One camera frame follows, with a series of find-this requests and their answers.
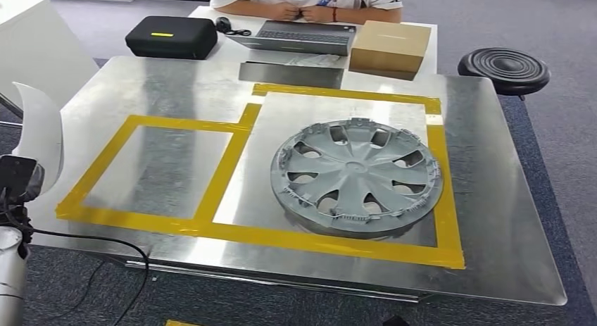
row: black stool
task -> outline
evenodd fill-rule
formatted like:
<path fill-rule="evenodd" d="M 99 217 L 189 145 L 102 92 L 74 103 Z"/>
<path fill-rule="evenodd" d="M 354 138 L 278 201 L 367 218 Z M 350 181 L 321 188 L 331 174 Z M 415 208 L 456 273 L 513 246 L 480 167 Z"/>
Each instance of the black stool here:
<path fill-rule="evenodd" d="M 522 51 L 483 48 L 465 55 L 458 64 L 462 76 L 487 77 L 500 95 L 524 96 L 543 89 L 551 78 L 547 65 Z"/>

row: brown box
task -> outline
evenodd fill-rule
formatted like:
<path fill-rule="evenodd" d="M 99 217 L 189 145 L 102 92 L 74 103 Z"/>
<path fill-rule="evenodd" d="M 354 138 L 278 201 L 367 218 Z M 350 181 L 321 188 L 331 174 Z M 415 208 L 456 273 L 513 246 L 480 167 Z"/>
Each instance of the brown box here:
<path fill-rule="evenodd" d="M 353 43 L 349 69 L 410 79 L 419 71 L 430 35 L 428 27 L 367 21 Z"/>

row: laptop keyboard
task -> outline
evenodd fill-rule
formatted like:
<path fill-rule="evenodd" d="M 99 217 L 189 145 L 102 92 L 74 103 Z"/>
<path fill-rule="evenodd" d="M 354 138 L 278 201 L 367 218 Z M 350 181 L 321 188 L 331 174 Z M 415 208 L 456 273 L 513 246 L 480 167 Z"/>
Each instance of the laptop keyboard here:
<path fill-rule="evenodd" d="M 289 39 L 292 41 L 323 42 L 332 44 L 348 44 L 350 41 L 350 37 L 347 36 L 305 34 L 302 32 L 277 32 L 272 30 L 262 30 L 257 36 L 267 39 Z"/>

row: black case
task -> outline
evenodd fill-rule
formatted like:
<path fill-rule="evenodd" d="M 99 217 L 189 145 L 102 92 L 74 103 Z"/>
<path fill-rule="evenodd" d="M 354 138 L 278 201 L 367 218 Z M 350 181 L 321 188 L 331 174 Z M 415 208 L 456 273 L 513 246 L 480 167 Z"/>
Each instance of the black case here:
<path fill-rule="evenodd" d="M 148 16 L 126 37 L 135 56 L 204 60 L 218 43 L 212 20 Z"/>

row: cable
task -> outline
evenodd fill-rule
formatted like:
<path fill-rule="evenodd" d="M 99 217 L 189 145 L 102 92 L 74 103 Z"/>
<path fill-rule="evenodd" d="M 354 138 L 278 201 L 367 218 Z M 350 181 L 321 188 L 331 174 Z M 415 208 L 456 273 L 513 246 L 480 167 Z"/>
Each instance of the cable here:
<path fill-rule="evenodd" d="M 16 295 L 14 295 L 14 294 L 0 294 L 0 296 L 9 296 L 9 297 L 11 297 L 11 298 L 15 298 L 15 299 L 24 300 L 24 298 L 23 298 L 23 297 L 21 297 L 21 296 L 16 296 Z"/>
<path fill-rule="evenodd" d="M 241 35 L 241 36 L 251 36 L 253 33 L 250 30 L 243 29 L 243 30 L 230 30 L 225 32 L 226 35 Z"/>
<path fill-rule="evenodd" d="M 125 242 L 124 240 L 108 238 L 108 237 L 83 236 L 80 234 L 68 234 L 68 233 L 44 231 L 44 230 L 35 229 L 35 228 L 27 226 L 27 225 L 23 225 L 13 217 L 13 214 L 10 210 L 10 207 L 8 205 L 8 199 L 10 198 L 10 194 L 11 194 L 11 190 L 6 189 L 5 196 L 4 196 L 4 210 L 5 210 L 4 213 L 6 214 L 8 221 L 21 231 L 28 231 L 28 232 L 39 233 L 39 234 L 47 234 L 49 236 L 55 236 L 55 237 L 93 239 L 93 240 L 103 240 L 105 242 L 113 242 L 113 243 L 128 246 L 128 247 L 134 249 L 135 251 L 137 251 L 141 255 L 141 257 L 143 257 L 143 262 L 145 263 L 143 282 L 141 283 L 141 286 L 137 290 L 137 293 L 134 295 L 133 299 L 131 299 L 127 308 L 124 310 L 124 312 L 122 312 L 120 317 L 118 317 L 118 319 L 112 324 L 112 326 L 117 326 L 118 324 L 120 324 L 122 319 L 127 315 L 128 311 L 132 308 L 134 303 L 137 301 L 137 299 L 141 295 L 141 292 L 143 292 L 143 289 L 145 288 L 145 284 L 147 283 L 147 278 L 149 277 L 149 257 L 145 254 L 145 252 L 143 252 L 143 250 L 141 250 L 138 246 L 131 244 L 129 242 Z"/>
<path fill-rule="evenodd" d="M 90 291 L 91 291 L 91 288 L 92 288 L 92 283 L 93 283 L 93 280 L 94 280 L 94 278 L 95 278 L 95 275 L 96 275 L 96 274 L 99 272 L 99 270 L 100 270 L 100 269 L 102 268 L 102 266 L 104 266 L 105 264 L 106 264 L 106 262 L 105 262 L 105 261 L 102 261 L 102 262 L 101 262 L 101 263 L 100 263 L 100 264 L 99 264 L 99 265 L 98 265 L 98 266 L 95 268 L 95 270 L 93 271 L 93 273 L 92 273 L 91 277 L 89 277 L 89 280 L 87 281 L 87 288 L 85 289 L 85 293 L 84 293 L 84 294 L 81 296 L 81 299 L 79 300 L 79 302 L 78 302 L 76 305 L 74 305 L 74 306 L 73 306 L 72 308 L 70 308 L 68 311 L 66 311 L 66 312 L 64 312 L 64 313 L 62 313 L 62 314 L 60 314 L 60 315 L 57 315 L 57 316 L 55 316 L 55 317 L 48 318 L 48 319 L 44 320 L 44 322 L 51 322 L 51 321 L 54 321 L 54 320 L 60 319 L 60 318 L 62 318 L 62 317 L 64 317 L 64 316 L 66 316 L 66 315 L 68 315 L 68 314 L 71 314 L 72 312 L 76 311 L 76 310 L 77 310 L 77 309 L 78 309 L 78 308 L 79 308 L 79 307 L 80 307 L 80 306 L 83 304 L 83 302 L 84 302 L 84 301 L 85 301 L 85 299 L 87 298 L 87 295 L 89 295 L 89 293 L 90 293 Z"/>

